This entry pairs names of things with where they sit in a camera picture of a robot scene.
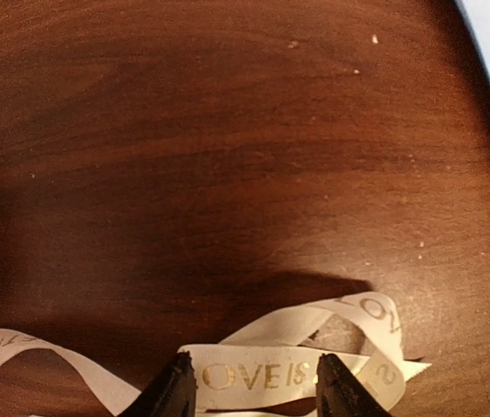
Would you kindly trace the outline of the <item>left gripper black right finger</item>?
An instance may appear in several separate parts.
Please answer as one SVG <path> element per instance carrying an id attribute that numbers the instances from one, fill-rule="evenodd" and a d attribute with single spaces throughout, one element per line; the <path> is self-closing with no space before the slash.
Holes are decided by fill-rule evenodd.
<path id="1" fill-rule="evenodd" d="M 318 417 L 390 417 L 336 354 L 323 354 L 316 370 Z"/>

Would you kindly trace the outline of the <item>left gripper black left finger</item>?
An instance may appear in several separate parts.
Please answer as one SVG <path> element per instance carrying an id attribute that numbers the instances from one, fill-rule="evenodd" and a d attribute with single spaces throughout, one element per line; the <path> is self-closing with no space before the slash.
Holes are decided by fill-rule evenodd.
<path id="1" fill-rule="evenodd" d="M 180 352 L 125 409 L 125 417 L 195 416 L 196 379 L 190 352 Z"/>

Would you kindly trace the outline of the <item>cream printed ribbon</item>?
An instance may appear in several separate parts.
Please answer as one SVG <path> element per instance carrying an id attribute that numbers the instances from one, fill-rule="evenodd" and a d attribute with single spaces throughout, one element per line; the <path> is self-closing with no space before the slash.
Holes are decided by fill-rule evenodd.
<path id="1" fill-rule="evenodd" d="M 182 346 L 195 370 L 198 415 L 263 416 L 265 407 L 315 396 L 316 365 L 330 350 L 302 343 L 334 316 L 351 322 L 373 344 L 370 355 L 337 355 L 376 401 L 391 410 L 405 393 L 407 381 L 429 366 L 405 360 L 394 301 L 382 293 L 365 292 L 281 308 L 217 344 Z M 49 349 L 66 360 L 115 416 L 141 393 L 79 353 L 0 329 L 0 367 L 30 349 Z"/>

